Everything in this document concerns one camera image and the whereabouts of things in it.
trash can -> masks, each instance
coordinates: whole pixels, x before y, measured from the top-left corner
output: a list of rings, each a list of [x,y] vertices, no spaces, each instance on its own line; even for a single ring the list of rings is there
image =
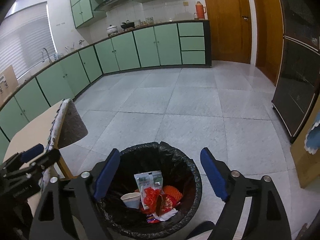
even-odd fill
[[[106,227],[135,239],[167,237],[186,226],[195,215],[202,196],[200,173],[194,161],[165,142],[135,145],[123,150],[108,192],[99,203]],[[161,171],[163,185],[176,187],[182,194],[178,213],[167,221],[147,223],[146,215],[127,208],[120,197],[138,187],[134,174]]]

metal bolt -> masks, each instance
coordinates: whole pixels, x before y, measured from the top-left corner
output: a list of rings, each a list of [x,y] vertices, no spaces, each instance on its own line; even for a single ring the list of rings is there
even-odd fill
[[[50,182],[51,183],[56,183],[58,181],[58,178],[57,177],[52,177],[51,179],[50,179]]]
[[[266,175],[266,176],[263,176],[263,180],[266,181],[266,182],[270,182],[271,178]]]
[[[231,171],[231,175],[232,177],[239,177],[240,176],[240,172],[239,171]]]
[[[90,176],[90,172],[88,172],[88,171],[84,171],[84,172],[81,173],[81,177],[84,178],[84,179],[89,177],[89,176]]]

window blind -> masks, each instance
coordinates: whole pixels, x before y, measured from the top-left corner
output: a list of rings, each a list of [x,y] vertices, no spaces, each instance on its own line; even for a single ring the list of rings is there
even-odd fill
[[[19,78],[42,62],[43,48],[50,56],[56,53],[46,2],[18,11],[0,25],[0,72],[12,65]]]

faucet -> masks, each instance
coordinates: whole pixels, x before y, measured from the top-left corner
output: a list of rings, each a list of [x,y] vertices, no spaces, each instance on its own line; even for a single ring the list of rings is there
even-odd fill
[[[50,57],[49,57],[49,52],[47,51],[47,49],[46,49],[46,48],[43,48],[43,49],[42,49],[42,62],[44,62],[43,50],[45,50],[45,51],[46,51],[46,53],[47,53],[47,55],[48,55],[49,63],[51,64],[51,63],[52,63],[52,61],[51,61],[51,59],[50,59]]]

paper cup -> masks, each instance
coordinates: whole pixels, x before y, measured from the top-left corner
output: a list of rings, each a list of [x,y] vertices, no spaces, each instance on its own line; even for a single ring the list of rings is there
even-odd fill
[[[125,194],[121,197],[121,200],[127,207],[138,209],[140,206],[141,193],[134,192]]]

